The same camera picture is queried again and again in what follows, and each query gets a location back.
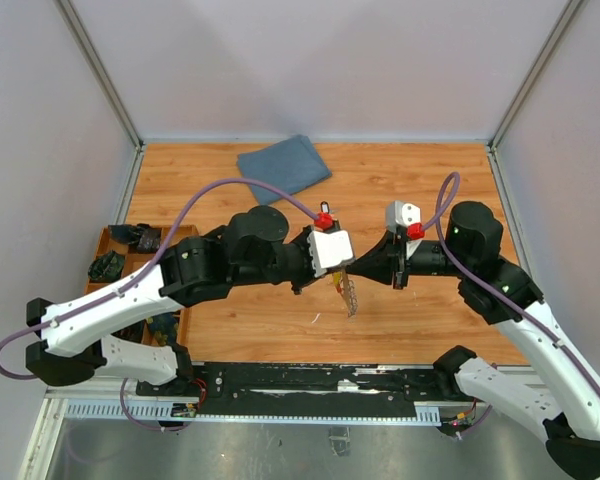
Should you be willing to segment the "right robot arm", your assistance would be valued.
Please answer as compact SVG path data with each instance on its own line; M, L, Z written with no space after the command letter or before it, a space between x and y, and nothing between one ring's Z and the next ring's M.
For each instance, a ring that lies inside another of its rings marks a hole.
M600 479L600 375L568 338L529 274L503 257L503 226L486 205L456 204L443 239L405 226L412 206L387 209L383 238L347 271L402 289L412 276L452 276L464 303L523 353L541 393L456 346L439 357L433 387L446 400L475 397L523 426L574 479Z

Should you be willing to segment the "red-handled metal key organizer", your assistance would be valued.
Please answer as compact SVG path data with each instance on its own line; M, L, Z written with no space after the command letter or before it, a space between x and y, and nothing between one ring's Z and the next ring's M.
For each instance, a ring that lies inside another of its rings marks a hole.
M341 297L341 299L344 301L345 307L346 307L346 311L347 311L347 317L348 318L353 318L358 310L358 301L357 301L357 296L356 296L356 292L355 292L355 284L354 282L349 278L347 272L345 270L339 270L342 273L342 293L338 295Z

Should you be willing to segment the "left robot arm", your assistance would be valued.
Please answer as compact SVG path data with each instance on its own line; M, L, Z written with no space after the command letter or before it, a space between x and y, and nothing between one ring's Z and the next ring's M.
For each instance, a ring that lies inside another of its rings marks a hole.
M136 379L187 393L194 371L185 348L150 347L115 332L152 316L220 300L235 286L291 284L294 292L334 265L339 236L306 227L291 242L286 217L269 206L234 215L204 236L187 237L108 288L65 304L36 300L29 312L49 325L29 345L25 366L49 386L70 386L96 376Z

